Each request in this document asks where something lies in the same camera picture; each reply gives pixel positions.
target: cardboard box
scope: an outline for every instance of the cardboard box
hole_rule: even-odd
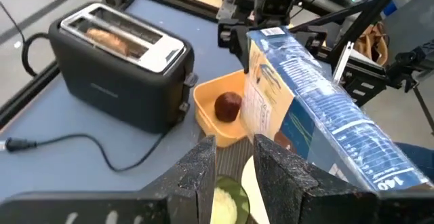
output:
[[[432,186],[391,139],[331,82],[286,27],[251,31],[241,120],[308,162],[372,191]]]

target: brown bag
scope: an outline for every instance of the brown bag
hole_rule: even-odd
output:
[[[354,49],[381,66],[388,58],[387,35],[381,22],[371,24],[354,44]]]

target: barcode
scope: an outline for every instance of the barcode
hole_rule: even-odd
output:
[[[260,30],[264,35],[269,36],[269,35],[284,35],[285,32],[280,29],[279,27],[273,27],[273,28],[268,28],[268,29],[262,29]]]

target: toaster slot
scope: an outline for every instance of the toaster slot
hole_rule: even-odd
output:
[[[98,7],[90,12],[91,15],[126,31],[148,43],[156,44],[163,36],[149,27],[135,23],[133,20],[119,16],[103,7]]]
[[[109,30],[87,18],[78,18],[69,25],[74,32],[103,45],[118,54],[133,58],[136,62],[148,51],[148,48],[132,41],[119,33]]]

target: toaster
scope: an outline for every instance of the toaster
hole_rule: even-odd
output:
[[[103,3],[53,22],[48,35],[73,96],[146,132],[183,120],[197,81],[187,41]]]

